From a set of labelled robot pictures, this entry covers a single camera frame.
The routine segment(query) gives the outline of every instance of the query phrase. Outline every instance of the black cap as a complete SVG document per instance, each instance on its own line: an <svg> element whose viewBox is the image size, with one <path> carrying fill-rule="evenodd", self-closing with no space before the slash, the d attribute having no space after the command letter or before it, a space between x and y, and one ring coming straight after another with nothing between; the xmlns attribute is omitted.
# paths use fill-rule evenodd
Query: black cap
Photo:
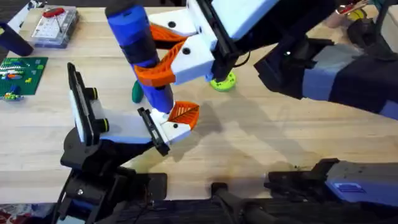
<svg viewBox="0 0 398 224"><path fill-rule="evenodd" d="M135 0L116 0L112 2L112 5L105 8L105 15L106 17L111 17L135 5L136 5Z"/></svg>

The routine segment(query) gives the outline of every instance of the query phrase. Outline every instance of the black cable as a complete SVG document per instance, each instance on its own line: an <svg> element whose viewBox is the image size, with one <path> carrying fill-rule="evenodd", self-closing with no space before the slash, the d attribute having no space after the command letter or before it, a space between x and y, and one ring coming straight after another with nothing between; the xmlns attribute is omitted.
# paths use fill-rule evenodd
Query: black cable
<svg viewBox="0 0 398 224"><path fill-rule="evenodd" d="M141 215L144 213L144 211L147 209L148 204L145 205L144 208L141 209L141 211L138 213L136 219L134 220L134 222L132 224L136 224L138 222L139 217L141 217Z"/></svg>
<svg viewBox="0 0 398 224"><path fill-rule="evenodd" d="M57 200L56 204L54 205L54 211L52 212L51 224L55 224L57 222L58 209L60 209L61 201L62 201L63 195L65 194L65 189L70 181L72 174L73 174L73 169L70 171L67 181L65 182L65 185L63 185L63 187L62 187L60 196L58 197L58 200Z"/></svg>
<svg viewBox="0 0 398 224"><path fill-rule="evenodd" d="M133 203L133 205L135 205L135 206L137 206L138 208L140 208L141 211L144 210L144 211L140 214L140 216L147 215L147 214L150 213L150 212L164 212L164 211L167 211L166 208L146 208L146 209L145 209L145 207L141 207L138 203ZM128 212L129 214L126 215L123 219L117 220L116 223L125 223L125 222L128 222L129 220L131 220L131 219L134 218L134 216L130 215L131 212L129 211L129 209L127 209L125 212Z"/></svg>
<svg viewBox="0 0 398 224"><path fill-rule="evenodd" d="M137 207L137 208L140 210L140 212L138 213L138 215L132 214L132 212L131 212L132 206L135 206L135 207ZM140 216L143 215L143 211L147 211L146 206L145 206L145 207L141 207L138 203L133 203L132 205L129 205L129 206L126 207L124 210L120 211L120 213L119 213L119 218L116 220L116 223L126 223L126 222L131 223L131 220L132 220L133 218L136 218L136 219L137 219L137 217L138 217L139 215L140 215Z"/></svg>
<svg viewBox="0 0 398 224"><path fill-rule="evenodd" d="M239 63L239 64L237 64L237 65L234 65L234 68L238 68L238 67L240 67L240 66L246 64L246 63L249 61L249 59L250 59L250 53L251 53L251 52L249 52L249 55L248 55L248 57L246 58L246 60L245 60L244 62Z"/></svg>
<svg viewBox="0 0 398 224"><path fill-rule="evenodd" d="M224 210L226 216L228 217L228 220L231 224L238 224L237 220L231 215L231 212L228 209L227 204L221 199L219 196L213 196L214 199L217 200L218 203L220 203L221 208Z"/></svg>
<svg viewBox="0 0 398 224"><path fill-rule="evenodd" d="M384 19L386 18L386 15L388 13L388 9L390 8L390 6L396 4L397 2L398 2L397 0L384 1L380 9L379 16L377 17L376 26L375 26L376 42L379 42L381 39L381 28L383 26Z"/></svg>

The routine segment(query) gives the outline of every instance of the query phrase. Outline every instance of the orange fin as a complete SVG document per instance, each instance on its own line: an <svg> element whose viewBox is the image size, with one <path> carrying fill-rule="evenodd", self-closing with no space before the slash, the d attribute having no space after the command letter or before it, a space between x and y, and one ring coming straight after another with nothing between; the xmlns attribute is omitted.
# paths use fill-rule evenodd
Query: orange fin
<svg viewBox="0 0 398 224"><path fill-rule="evenodd" d="M181 42L187 39L187 37L174 34L172 31L154 24L150 25L150 32L152 33L154 40L158 41Z"/></svg>
<svg viewBox="0 0 398 224"><path fill-rule="evenodd" d="M187 101L176 101L169 115L169 121L189 124L191 130L197 125L198 118L199 105Z"/></svg>
<svg viewBox="0 0 398 224"><path fill-rule="evenodd" d="M160 87L175 82L172 63L184 42L175 45L154 68L134 66L138 80L146 86Z"/></svg>

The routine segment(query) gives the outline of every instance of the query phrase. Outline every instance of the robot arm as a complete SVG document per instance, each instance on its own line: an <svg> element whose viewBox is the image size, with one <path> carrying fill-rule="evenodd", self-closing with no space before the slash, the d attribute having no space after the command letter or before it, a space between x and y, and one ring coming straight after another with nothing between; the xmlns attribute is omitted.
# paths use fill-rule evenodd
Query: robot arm
<svg viewBox="0 0 398 224"><path fill-rule="evenodd" d="M154 68L136 65L134 69L144 86L155 88L183 84L201 76L207 82L219 83L226 80L239 56L278 43L255 64L259 78L271 91L297 99L331 101L398 119L398 98L394 93L398 86L396 77L391 75L398 66L397 57L390 54L391 50L380 50L385 44L366 48L364 54L353 46L306 36L340 4L357 2L188 0L186 9L149 16L152 34L163 28L163 36L176 35L178 40L154 35L158 46L168 45L171 51ZM390 60L381 62L377 59L380 54Z"/></svg>

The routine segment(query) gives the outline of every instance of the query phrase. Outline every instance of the black clamp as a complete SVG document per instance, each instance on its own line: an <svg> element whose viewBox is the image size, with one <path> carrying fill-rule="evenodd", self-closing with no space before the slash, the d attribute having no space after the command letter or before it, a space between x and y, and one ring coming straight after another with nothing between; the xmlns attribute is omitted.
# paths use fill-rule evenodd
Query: black clamp
<svg viewBox="0 0 398 224"><path fill-rule="evenodd" d="M170 148L168 147L168 145L166 145L166 143L164 143L162 136L159 133L159 130L156 128L154 120L150 116L150 111L145 110L144 108L139 108L138 113L144 120L144 123L147 126L148 132L152 138L152 142L157 151L162 156L167 156L167 154L170 151Z"/></svg>

